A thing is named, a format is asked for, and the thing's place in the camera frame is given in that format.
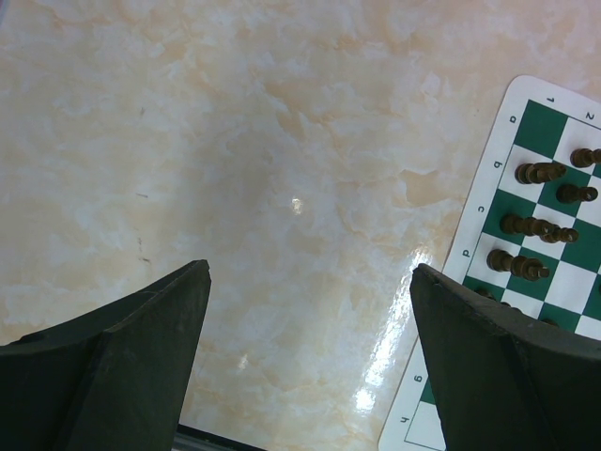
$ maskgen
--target chess piece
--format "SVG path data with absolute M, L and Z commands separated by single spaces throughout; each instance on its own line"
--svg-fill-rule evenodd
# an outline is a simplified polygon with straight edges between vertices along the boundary
M 560 186 L 557 190 L 557 200 L 563 204 L 574 202 L 592 202 L 599 196 L 597 189 L 593 186 L 578 187 L 571 183 Z
M 535 281 L 549 277 L 550 271 L 537 258 L 512 257 L 501 249 L 490 251 L 486 258 L 488 268 L 498 272 L 511 272 L 516 277 Z
M 510 235 L 523 233 L 528 237 L 542 237 L 551 233 L 557 226 L 536 218 L 520 218 L 516 214 L 510 213 L 501 219 L 501 231 Z
M 501 301 L 501 305 L 505 305 L 506 307 L 513 308 L 513 309 L 514 309 L 514 310 L 516 310 L 517 312 L 519 312 L 519 313 L 522 313 L 522 311 L 521 311 L 519 308 L 517 308 L 517 307 L 512 307 L 512 305 L 511 305 L 510 303 L 506 303 L 505 301 Z
M 570 155 L 570 162 L 575 167 L 589 167 L 593 164 L 601 163 L 601 148 L 590 150 L 589 148 L 579 148 Z
M 567 169 L 561 163 L 524 163 L 516 169 L 516 179 L 520 183 L 546 183 L 565 175 Z
M 545 322 L 546 324 L 548 324 L 549 326 L 555 326 L 555 327 L 559 327 L 560 325 L 554 321 L 551 318 L 545 318 L 545 319 L 541 319 L 541 321 Z
M 491 299 L 492 301 L 497 301 L 497 299 L 492 295 L 492 293 L 486 288 L 477 288 L 474 291 L 480 296 L 484 296 L 485 298 Z
M 542 236 L 541 240 L 545 242 L 576 242 L 580 234 L 574 228 L 555 227 L 551 233 Z

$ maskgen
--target marble pattern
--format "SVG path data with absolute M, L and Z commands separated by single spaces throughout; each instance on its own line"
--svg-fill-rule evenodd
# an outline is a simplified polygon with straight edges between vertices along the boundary
M 601 3 L 20 0 L 0 26 L 0 341 L 193 258 L 181 422 L 377 449 L 509 82 L 601 97 Z

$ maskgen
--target chess pawn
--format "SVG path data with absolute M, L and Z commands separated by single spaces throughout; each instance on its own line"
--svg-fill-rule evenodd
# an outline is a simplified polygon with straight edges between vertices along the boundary
M 570 183 L 560 186 L 557 190 L 557 200 L 563 204 L 574 202 L 592 202 L 599 196 L 597 189 L 593 186 L 578 187 Z
M 488 268 L 498 272 L 511 272 L 516 277 L 522 277 L 529 281 L 547 278 L 550 271 L 537 258 L 524 256 L 512 257 L 501 249 L 495 249 L 486 258 Z
M 551 318 L 545 318 L 545 319 L 541 319 L 541 321 L 545 322 L 546 324 L 548 324 L 549 326 L 555 326 L 555 327 L 559 327 L 560 325 L 557 323 L 557 321 L 554 321 Z
M 484 296 L 485 298 L 488 298 L 492 301 L 497 301 L 497 299 L 492 295 L 492 293 L 490 291 L 488 291 L 486 288 L 477 288 L 474 291 L 476 293 L 478 293 L 480 296 Z
M 580 234 L 574 228 L 555 227 L 551 233 L 542 236 L 541 240 L 545 242 L 576 242 Z
M 548 235 L 555 229 L 555 225 L 544 219 L 520 218 L 516 214 L 510 213 L 501 219 L 501 231 L 514 235 L 523 233 L 528 237 L 542 237 Z
M 570 155 L 570 162 L 575 167 L 589 167 L 593 164 L 601 163 L 601 148 L 590 150 L 589 148 L 579 148 Z
M 521 311 L 519 308 L 517 308 L 517 307 L 513 307 L 513 306 L 512 306 L 510 303 L 506 303 L 505 301 L 501 301 L 501 302 L 500 302 L 500 304 L 501 304 L 501 305 L 504 305 L 504 306 L 506 306 L 506 307 L 509 307 L 509 308 L 511 308 L 512 310 L 516 310 L 516 311 L 517 311 L 517 312 L 519 312 L 519 313 L 522 313 L 522 311 Z
M 546 183 L 565 175 L 566 167 L 561 163 L 524 163 L 516 169 L 516 179 L 520 183 Z

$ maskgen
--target chessboard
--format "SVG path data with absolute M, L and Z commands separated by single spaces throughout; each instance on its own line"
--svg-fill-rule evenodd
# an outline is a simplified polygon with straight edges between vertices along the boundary
M 548 327 L 601 339 L 601 104 L 530 76 L 507 89 L 443 273 Z M 445 449 L 419 341 L 380 451 Z

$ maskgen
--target green square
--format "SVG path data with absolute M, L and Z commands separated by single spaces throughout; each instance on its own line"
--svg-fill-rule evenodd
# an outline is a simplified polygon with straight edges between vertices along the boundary
M 494 296 L 495 301 L 500 301 L 503 297 L 503 292 L 505 291 L 505 288 L 497 287 L 496 285 L 474 279 L 473 277 L 468 277 L 467 275 L 465 279 L 463 279 L 463 286 L 474 291 L 478 288 L 483 288 Z
M 524 247 L 520 249 L 519 254 L 524 257 L 538 258 L 546 267 L 549 268 L 551 275 L 546 279 L 538 279 L 535 282 L 512 275 L 509 277 L 507 289 L 530 296 L 531 298 L 538 299 L 539 301 L 544 301 L 547 296 L 548 288 L 551 285 L 551 280 L 553 280 L 553 274 L 557 270 L 559 261 L 555 258 L 544 256 L 543 254 L 539 254 L 538 252 L 531 251 L 530 249 L 526 249 Z
M 528 101 L 514 144 L 553 158 L 560 144 L 567 116 L 535 101 Z
M 599 271 L 601 252 L 598 248 L 601 242 L 601 227 L 577 219 L 574 228 L 579 233 L 578 240 L 565 245 L 562 261 L 592 272 Z
M 561 329 L 564 329 L 565 331 L 569 332 L 574 332 L 576 330 L 576 326 L 578 326 L 580 315 L 578 313 L 565 310 L 564 308 L 558 307 L 556 305 L 544 303 L 538 318 L 540 320 L 552 319 L 553 321 L 557 322 L 557 325 Z
M 557 200 L 557 190 L 559 190 L 560 186 L 566 183 L 572 183 L 576 186 L 587 186 L 591 176 L 582 171 L 578 171 L 573 167 L 566 166 L 566 169 L 567 172 L 565 173 L 565 176 L 560 179 L 545 183 L 543 191 L 538 198 L 538 203 L 570 216 L 576 216 L 576 213 L 578 213 L 578 208 L 580 207 L 580 202 L 574 202 L 573 204 L 561 203 L 559 200 Z
M 582 315 L 601 321 L 601 275 L 597 275 Z
M 434 394 L 432 393 L 432 385 L 430 385 L 430 378 L 428 378 L 428 380 L 425 382 L 420 401 L 427 402 L 428 404 L 436 404 L 434 400 Z
M 503 190 L 497 190 L 495 197 L 486 216 L 485 225 L 482 231 L 493 237 L 501 238 L 515 244 L 521 244 L 524 241 L 522 234 L 509 235 L 501 232 L 501 219 L 509 213 L 514 213 L 522 218 L 528 218 L 534 213 L 536 204 L 523 197 L 506 193 Z

